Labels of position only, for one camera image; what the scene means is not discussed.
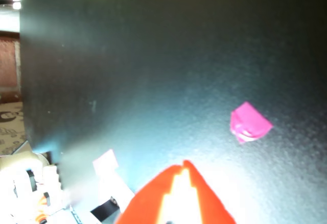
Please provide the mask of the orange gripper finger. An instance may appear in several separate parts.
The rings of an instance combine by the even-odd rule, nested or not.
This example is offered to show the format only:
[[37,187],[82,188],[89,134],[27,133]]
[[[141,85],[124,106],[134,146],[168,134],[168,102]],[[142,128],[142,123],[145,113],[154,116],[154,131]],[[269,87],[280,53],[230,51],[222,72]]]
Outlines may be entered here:
[[197,190],[202,223],[236,223],[193,163],[184,160],[183,167],[189,170],[191,185]]
[[171,191],[180,165],[172,165],[147,183],[131,200],[116,223],[157,223],[163,196]]

